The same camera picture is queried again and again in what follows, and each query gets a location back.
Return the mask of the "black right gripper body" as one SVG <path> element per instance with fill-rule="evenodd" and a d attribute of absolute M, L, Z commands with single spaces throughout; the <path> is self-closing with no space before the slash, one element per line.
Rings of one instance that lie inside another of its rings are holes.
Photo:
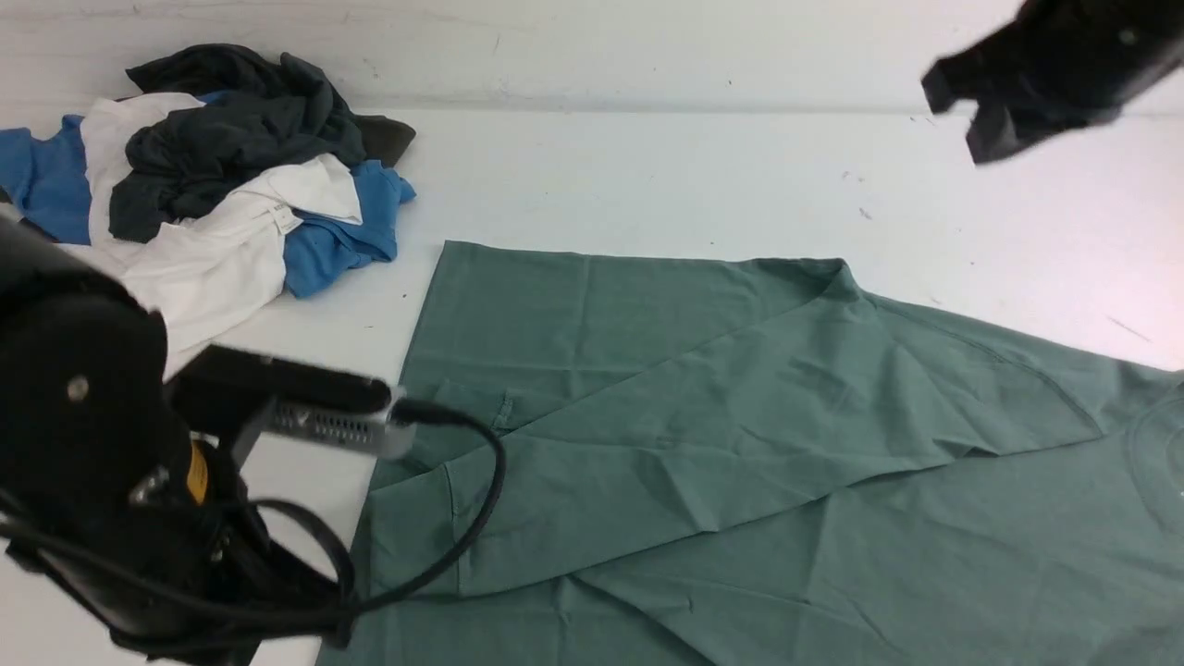
<path fill-rule="evenodd" d="M 1180 1 L 1024 1 L 973 47 L 991 92 L 976 121 L 1048 103 L 1111 119 L 1180 69 Z"/>

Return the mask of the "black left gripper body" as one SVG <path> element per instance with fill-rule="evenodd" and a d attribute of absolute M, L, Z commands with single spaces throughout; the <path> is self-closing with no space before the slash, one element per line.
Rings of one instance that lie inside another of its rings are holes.
<path fill-rule="evenodd" d="M 202 438 L 162 459 L 67 455 L 5 481 L 8 553 L 149 660 L 247 665 L 269 640 L 350 643 L 355 570 L 313 511 L 250 499 L 240 468 Z"/>

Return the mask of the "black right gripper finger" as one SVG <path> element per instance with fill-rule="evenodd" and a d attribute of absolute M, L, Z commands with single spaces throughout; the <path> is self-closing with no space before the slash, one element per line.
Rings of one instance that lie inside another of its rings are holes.
<path fill-rule="evenodd" d="M 1015 156 L 1047 137 L 1040 114 L 999 103 L 980 103 L 966 132 L 972 164 L 985 166 Z"/>
<path fill-rule="evenodd" d="M 920 81 L 929 111 L 948 113 L 958 102 L 984 102 L 993 92 L 993 81 L 982 51 L 942 56 Z"/>

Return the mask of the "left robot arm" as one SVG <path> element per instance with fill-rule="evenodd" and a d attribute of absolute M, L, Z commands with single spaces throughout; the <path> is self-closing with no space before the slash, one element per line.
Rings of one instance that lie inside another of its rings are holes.
<path fill-rule="evenodd" d="M 7 555 L 149 660 L 246 665 L 266 640 L 350 640 L 350 556 L 313 512 L 271 500 L 329 557 L 275 542 L 242 455 L 278 408 L 268 388 L 165 380 L 165 316 L 41 235 L 4 220 Z"/>

